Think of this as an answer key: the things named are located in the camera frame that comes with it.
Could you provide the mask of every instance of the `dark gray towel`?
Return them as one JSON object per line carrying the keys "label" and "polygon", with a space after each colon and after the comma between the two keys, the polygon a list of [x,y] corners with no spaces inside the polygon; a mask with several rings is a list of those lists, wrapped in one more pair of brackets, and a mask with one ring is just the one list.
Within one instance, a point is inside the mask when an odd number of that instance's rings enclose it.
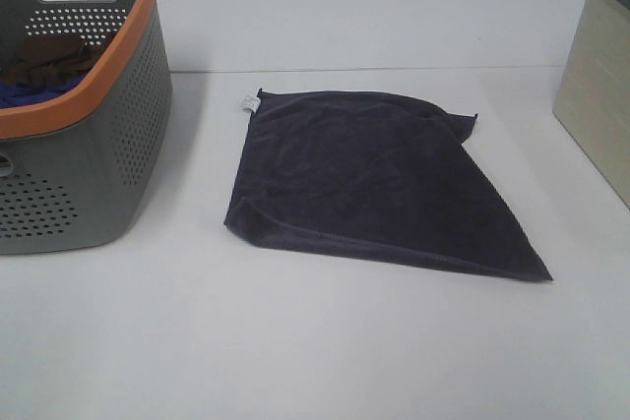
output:
{"label": "dark gray towel", "polygon": [[476,117],[382,92],[271,94],[225,224],[254,245],[551,280],[461,143]]}

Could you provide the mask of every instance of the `gray laundry basket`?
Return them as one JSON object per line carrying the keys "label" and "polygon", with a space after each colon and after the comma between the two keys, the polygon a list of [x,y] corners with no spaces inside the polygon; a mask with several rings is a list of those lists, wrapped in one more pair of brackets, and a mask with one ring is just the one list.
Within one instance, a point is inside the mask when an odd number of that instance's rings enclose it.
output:
{"label": "gray laundry basket", "polygon": [[28,35],[117,31],[86,77],[0,109],[0,254],[99,245],[129,226],[164,136],[171,82],[156,0],[0,0],[0,66]]}
{"label": "gray laundry basket", "polygon": [[630,0],[586,0],[553,111],[630,207]]}

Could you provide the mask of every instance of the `beige storage box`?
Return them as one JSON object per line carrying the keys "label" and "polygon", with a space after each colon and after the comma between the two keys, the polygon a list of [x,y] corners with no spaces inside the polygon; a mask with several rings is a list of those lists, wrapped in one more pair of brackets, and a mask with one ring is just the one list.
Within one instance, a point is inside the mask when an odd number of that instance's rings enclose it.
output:
{"label": "beige storage box", "polygon": [[630,0],[586,0],[553,112],[630,207]]}

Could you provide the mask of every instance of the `towel tag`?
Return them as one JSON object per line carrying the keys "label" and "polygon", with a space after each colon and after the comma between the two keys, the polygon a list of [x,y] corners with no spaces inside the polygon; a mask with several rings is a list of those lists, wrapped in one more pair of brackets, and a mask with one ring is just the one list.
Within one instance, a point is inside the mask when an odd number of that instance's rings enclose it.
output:
{"label": "towel tag", "polygon": [[250,110],[253,113],[256,113],[259,106],[260,98],[255,97],[254,95],[247,95],[240,103],[240,108],[242,108],[243,110]]}

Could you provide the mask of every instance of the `table surface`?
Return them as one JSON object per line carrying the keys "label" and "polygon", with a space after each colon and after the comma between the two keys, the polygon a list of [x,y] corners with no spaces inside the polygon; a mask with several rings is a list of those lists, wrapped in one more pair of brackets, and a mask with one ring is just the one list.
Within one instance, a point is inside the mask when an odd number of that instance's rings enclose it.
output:
{"label": "table surface", "polygon": [[561,66],[584,0],[158,0],[174,71]]}
{"label": "table surface", "polygon": [[[192,0],[160,0],[173,69],[241,72],[173,74],[127,234],[0,257],[0,418],[627,420],[630,212],[551,114],[583,0],[519,0],[523,12],[513,0],[369,0],[368,24],[368,0],[340,2],[318,25],[344,27],[304,44],[294,27],[311,24],[315,0],[258,1],[247,15],[262,29],[238,23],[246,0],[186,15]],[[293,17],[274,18],[289,4]],[[384,10],[400,16],[381,23]],[[364,70],[330,71],[353,67]],[[242,72],[266,68],[329,71]],[[555,281],[240,240],[222,220],[249,120],[238,105],[258,88],[383,90],[478,113],[465,148]]]}

